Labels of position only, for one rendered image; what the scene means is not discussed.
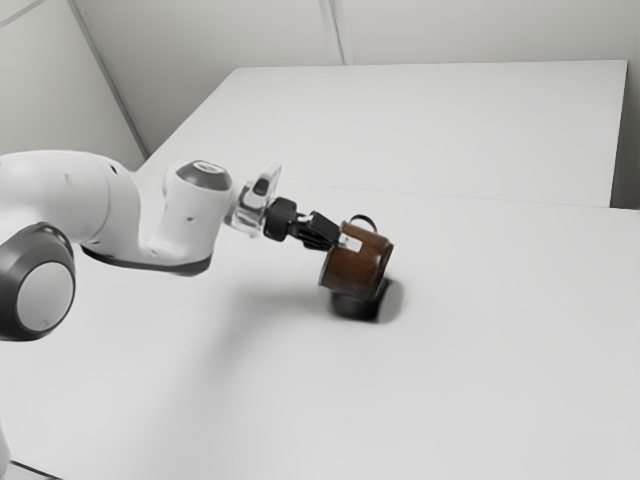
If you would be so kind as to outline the brown mug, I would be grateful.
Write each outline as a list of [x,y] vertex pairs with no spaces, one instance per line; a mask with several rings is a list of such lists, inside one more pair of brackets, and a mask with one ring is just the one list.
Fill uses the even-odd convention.
[[373,301],[381,290],[394,244],[364,214],[343,221],[339,233],[339,243],[326,255],[319,285],[358,301]]

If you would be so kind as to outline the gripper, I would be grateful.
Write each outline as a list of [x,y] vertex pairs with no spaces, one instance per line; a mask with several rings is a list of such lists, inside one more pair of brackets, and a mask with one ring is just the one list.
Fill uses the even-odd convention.
[[[289,226],[297,218],[298,228],[289,232]],[[343,233],[336,223],[316,211],[298,215],[297,203],[284,197],[277,197],[267,209],[263,234],[277,242],[284,241],[290,235],[306,249],[313,251],[342,248],[360,252],[362,249],[362,241]]]

